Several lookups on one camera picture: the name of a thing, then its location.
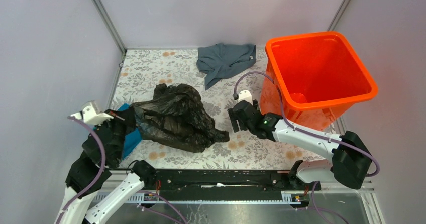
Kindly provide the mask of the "black plastic trash bag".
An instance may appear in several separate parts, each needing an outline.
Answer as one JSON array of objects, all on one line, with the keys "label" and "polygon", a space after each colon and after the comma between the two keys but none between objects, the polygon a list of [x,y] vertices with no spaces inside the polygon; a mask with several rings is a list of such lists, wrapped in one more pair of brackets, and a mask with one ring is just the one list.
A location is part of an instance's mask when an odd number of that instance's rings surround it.
[{"label": "black plastic trash bag", "polygon": [[143,140],[192,153],[202,153],[216,142],[229,141],[229,132],[216,128],[199,92],[187,84],[158,84],[149,101],[130,105]]}]

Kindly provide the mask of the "orange plastic trash bin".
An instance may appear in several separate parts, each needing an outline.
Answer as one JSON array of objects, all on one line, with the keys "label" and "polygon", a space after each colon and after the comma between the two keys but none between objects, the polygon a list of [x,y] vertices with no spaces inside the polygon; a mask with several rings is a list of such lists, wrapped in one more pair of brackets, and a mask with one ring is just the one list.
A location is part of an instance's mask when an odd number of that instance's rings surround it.
[{"label": "orange plastic trash bin", "polygon": [[285,114],[292,122],[323,130],[354,104],[377,95],[376,83],[340,33],[274,38],[265,52],[263,114]]}]

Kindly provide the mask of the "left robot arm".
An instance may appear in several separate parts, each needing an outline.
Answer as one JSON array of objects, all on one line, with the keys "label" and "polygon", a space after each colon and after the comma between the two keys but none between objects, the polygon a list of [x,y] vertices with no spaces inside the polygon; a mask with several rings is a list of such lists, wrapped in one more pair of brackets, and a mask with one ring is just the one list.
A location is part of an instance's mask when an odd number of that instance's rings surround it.
[{"label": "left robot arm", "polygon": [[136,192],[150,189],[156,170],[146,161],[136,161],[124,180],[97,206],[90,204],[122,160],[128,136],[136,130],[133,108],[108,109],[101,113],[84,107],[68,119],[89,130],[83,152],[71,165],[65,180],[65,194],[56,223],[106,223]]}]

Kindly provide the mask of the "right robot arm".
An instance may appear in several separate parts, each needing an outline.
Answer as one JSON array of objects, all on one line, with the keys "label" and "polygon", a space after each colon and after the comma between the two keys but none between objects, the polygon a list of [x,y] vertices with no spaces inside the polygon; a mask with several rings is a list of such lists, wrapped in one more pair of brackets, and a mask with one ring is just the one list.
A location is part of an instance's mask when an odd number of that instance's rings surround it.
[{"label": "right robot arm", "polygon": [[354,132],[326,133],[289,121],[275,114],[262,114],[245,100],[228,109],[234,132],[249,131],[259,139],[297,145],[322,156],[317,161],[299,161],[289,173],[288,183],[296,190],[316,181],[337,181],[358,190],[371,166],[372,155]]}]

